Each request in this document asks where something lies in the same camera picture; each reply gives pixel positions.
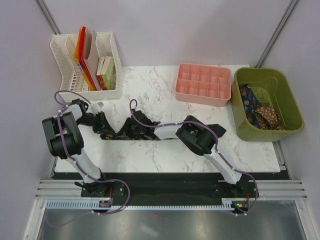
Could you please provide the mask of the black gold floral tie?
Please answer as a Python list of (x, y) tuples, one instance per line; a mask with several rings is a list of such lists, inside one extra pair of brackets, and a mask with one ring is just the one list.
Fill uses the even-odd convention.
[[(226, 129), (219, 124), (209, 124), (208, 127), (213, 130), (218, 138), (221, 138), (225, 133)], [(144, 141), (159, 141), (160, 139), (152, 132), (147, 132), (146, 134), (137, 133), (133, 128), (127, 128), (123, 126), (118, 133), (101, 134), (100, 138), (102, 140), (144, 140)]]

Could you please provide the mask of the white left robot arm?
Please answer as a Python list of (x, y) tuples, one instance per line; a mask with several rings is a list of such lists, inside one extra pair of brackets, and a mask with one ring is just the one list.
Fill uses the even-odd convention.
[(92, 191), (99, 197), (104, 197), (109, 193), (110, 185), (100, 168), (86, 154), (79, 125), (91, 127), (98, 135), (112, 137), (116, 132), (99, 106), (95, 112), (87, 112), (88, 108), (87, 102), (75, 99), (57, 115), (44, 119), (42, 127), (51, 155), (72, 164), (82, 176), (84, 187), (93, 183)]

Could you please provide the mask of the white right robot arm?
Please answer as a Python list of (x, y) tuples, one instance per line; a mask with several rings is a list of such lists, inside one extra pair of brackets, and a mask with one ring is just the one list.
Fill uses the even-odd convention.
[(131, 110), (118, 133), (124, 140), (161, 141), (179, 139), (192, 153), (204, 156), (221, 173), (229, 184), (229, 191), (235, 197), (242, 196), (247, 191), (250, 177), (228, 160), (218, 147), (219, 138), (226, 132), (218, 124), (205, 125), (192, 115), (176, 123), (151, 121), (140, 110)]

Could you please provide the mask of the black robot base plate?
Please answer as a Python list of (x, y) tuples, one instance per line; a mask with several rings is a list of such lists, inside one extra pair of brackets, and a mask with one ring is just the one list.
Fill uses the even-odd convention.
[(239, 189), (226, 183), (219, 173), (106, 173), (111, 182), (92, 186), (84, 183), (80, 174), (58, 172), (54, 180), (70, 180), (74, 187), (81, 190), (82, 197), (112, 198), (113, 203), (128, 206), (207, 206), (220, 205), (222, 199), (253, 200), (262, 192), (251, 178), (246, 177), (247, 185)]

